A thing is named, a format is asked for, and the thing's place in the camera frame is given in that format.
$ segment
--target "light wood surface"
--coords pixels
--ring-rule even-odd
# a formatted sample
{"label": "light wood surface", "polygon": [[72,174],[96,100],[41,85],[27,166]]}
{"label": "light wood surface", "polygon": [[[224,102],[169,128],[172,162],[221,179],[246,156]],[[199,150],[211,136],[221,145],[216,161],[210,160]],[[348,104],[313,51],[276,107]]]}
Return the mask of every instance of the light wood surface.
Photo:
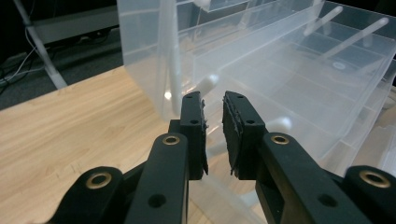
{"label": "light wood surface", "polygon": [[[123,67],[0,111],[0,222],[46,222],[82,173],[130,170],[167,127]],[[210,220],[190,202],[189,222]]]}

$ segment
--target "plastic storage box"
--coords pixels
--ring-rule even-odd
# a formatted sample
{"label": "plastic storage box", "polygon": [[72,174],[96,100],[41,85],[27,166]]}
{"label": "plastic storage box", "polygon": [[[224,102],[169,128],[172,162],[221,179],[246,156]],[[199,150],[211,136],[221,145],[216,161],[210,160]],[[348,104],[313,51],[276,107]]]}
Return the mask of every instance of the plastic storage box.
{"label": "plastic storage box", "polygon": [[[262,220],[250,210],[261,210],[252,183],[228,176],[225,91],[246,95],[270,132],[292,135],[321,167],[343,175],[394,79],[384,75],[396,19],[320,0],[247,1],[242,12],[178,30],[177,9],[187,2],[119,0],[121,43],[126,69],[165,119],[178,116],[183,94],[205,99],[213,172],[191,183],[205,214],[224,223]],[[211,205],[234,216],[225,220]]]}

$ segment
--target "wooden table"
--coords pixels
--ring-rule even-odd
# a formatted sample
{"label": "wooden table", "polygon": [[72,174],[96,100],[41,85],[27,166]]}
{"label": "wooden table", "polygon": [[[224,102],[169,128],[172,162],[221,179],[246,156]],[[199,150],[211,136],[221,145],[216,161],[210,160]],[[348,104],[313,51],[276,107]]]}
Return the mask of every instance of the wooden table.
{"label": "wooden table", "polygon": [[[43,223],[84,172],[130,170],[168,123],[123,67],[0,111],[0,222]],[[210,223],[189,204],[190,223]]]}

